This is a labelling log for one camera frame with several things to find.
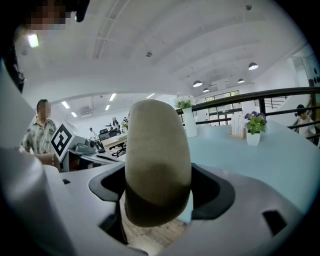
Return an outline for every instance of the white vase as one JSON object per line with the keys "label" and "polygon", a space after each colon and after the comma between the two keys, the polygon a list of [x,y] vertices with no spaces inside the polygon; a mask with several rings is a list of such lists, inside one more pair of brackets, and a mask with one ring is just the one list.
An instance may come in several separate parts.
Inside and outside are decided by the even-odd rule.
{"label": "white vase", "polygon": [[184,113],[184,127],[185,133],[187,137],[195,137],[198,135],[198,130],[194,118],[194,114],[192,112],[192,108],[184,108],[182,109]]}
{"label": "white vase", "polygon": [[246,142],[248,143],[248,145],[257,146],[259,144],[259,141],[260,141],[260,135],[261,135],[261,133],[255,133],[255,134],[252,135],[248,131],[246,133]]}

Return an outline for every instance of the man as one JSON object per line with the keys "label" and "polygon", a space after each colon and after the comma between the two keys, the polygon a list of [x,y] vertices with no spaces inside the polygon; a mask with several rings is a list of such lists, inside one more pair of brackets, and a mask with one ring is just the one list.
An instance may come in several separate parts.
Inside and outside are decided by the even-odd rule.
{"label": "man", "polygon": [[[304,109],[305,106],[300,104],[296,107],[297,109]],[[304,124],[308,124],[308,123],[312,123],[313,120],[310,118],[310,116],[307,115],[307,112],[305,110],[298,110],[297,111],[297,115],[299,116],[299,120],[298,120],[298,125],[304,125]],[[309,126],[304,126],[304,127],[299,127],[298,128],[298,132],[300,135],[304,136],[304,137],[310,137],[312,135],[316,134],[316,129],[315,126],[309,125]]]}
{"label": "man", "polygon": [[92,129],[92,127],[89,128],[90,130],[90,140],[98,140],[99,137],[98,135],[96,134],[96,132]]}
{"label": "man", "polygon": [[41,99],[36,105],[37,116],[35,121],[28,128],[23,142],[23,147],[26,152],[33,150],[35,155],[53,153],[51,138],[56,131],[55,123],[48,119],[51,113],[51,106],[48,100]]}

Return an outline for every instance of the office desk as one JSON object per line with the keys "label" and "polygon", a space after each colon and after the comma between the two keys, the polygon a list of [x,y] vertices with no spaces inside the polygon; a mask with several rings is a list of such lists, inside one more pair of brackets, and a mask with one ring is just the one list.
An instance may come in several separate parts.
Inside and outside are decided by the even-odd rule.
{"label": "office desk", "polygon": [[124,143],[127,141],[127,137],[121,138],[121,139],[117,139],[117,136],[111,137],[111,138],[107,138],[101,141],[105,153],[108,157],[113,158],[113,156],[111,155],[111,151],[110,148],[114,147],[116,145],[119,145],[121,143]]}
{"label": "office desk", "polygon": [[[261,180],[306,214],[319,189],[320,149],[293,130],[270,120],[258,146],[229,137],[230,126],[197,127],[189,137],[191,162]],[[192,196],[178,217],[191,220]]]}

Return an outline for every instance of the table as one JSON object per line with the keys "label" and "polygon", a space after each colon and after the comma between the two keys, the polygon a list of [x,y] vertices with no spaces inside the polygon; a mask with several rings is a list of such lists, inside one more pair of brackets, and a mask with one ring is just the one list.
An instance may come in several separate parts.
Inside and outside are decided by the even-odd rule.
{"label": "table", "polygon": [[114,147],[116,145],[119,145],[121,143],[124,143],[126,141],[127,141],[127,137],[124,137],[124,138],[121,138],[121,139],[117,139],[117,136],[114,136],[114,137],[102,140],[101,143],[102,143],[102,145],[104,147],[106,156],[108,156],[109,158],[112,158],[113,156],[111,155],[110,148]]}
{"label": "table", "polygon": [[[188,137],[191,162],[261,180],[307,213],[320,183],[320,149],[314,144],[272,120],[258,146],[229,137],[229,125],[197,129],[198,136]],[[191,220],[191,200],[179,216],[184,222]]]}

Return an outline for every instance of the white ceiling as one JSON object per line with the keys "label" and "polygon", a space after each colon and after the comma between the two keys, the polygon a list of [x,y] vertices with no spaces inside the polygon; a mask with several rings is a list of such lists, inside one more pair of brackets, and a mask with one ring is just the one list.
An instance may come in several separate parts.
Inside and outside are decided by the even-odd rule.
{"label": "white ceiling", "polygon": [[91,0],[82,23],[37,33],[39,47],[17,43],[31,105],[91,93],[199,96],[215,81],[251,83],[303,39],[271,0]]}
{"label": "white ceiling", "polygon": [[[71,112],[75,112],[77,118],[87,118],[90,116],[100,116],[110,112],[119,112],[128,110],[131,106],[139,101],[145,100],[150,94],[148,93],[122,93],[117,94],[112,101],[109,101],[111,94],[101,94],[94,96],[81,97],[66,100],[70,108],[65,108],[61,102],[52,104],[51,116],[60,120],[73,120]],[[164,102],[169,100],[171,95],[154,94],[149,99],[157,99]]]}

